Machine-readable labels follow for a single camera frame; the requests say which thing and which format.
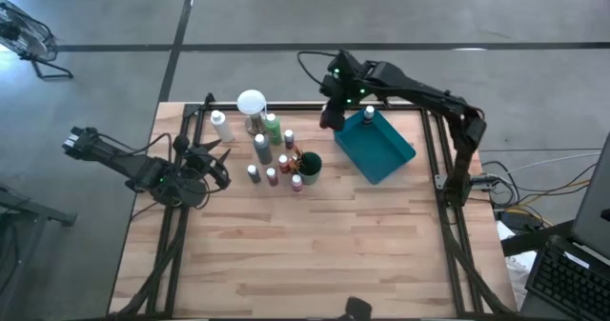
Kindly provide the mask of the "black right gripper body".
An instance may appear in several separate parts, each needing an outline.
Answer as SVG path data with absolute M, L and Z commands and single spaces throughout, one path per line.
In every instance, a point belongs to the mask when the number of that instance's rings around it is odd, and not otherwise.
M 376 61 L 362 63 L 347 50 L 339 50 L 327 67 L 319 91 L 329 98 L 329 110 L 346 110 L 357 105 L 372 92 L 367 76 L 376 67 Z

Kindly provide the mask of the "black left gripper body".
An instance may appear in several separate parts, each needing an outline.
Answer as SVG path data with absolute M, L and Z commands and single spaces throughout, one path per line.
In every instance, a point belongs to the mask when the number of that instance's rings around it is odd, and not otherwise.
M 216 165 L 218 158 L 210 153 L 196 153 L 194 146 L 190 145 L 186 135 L 178 135 L 173 141 L 173 148 L 184 161 L 182 166 L 196 173 L 200 178 L 209 174 L 220 189 L 227 189 L 231 184 L 231 178 L 226 166 L 225 169 L 219 168 Z

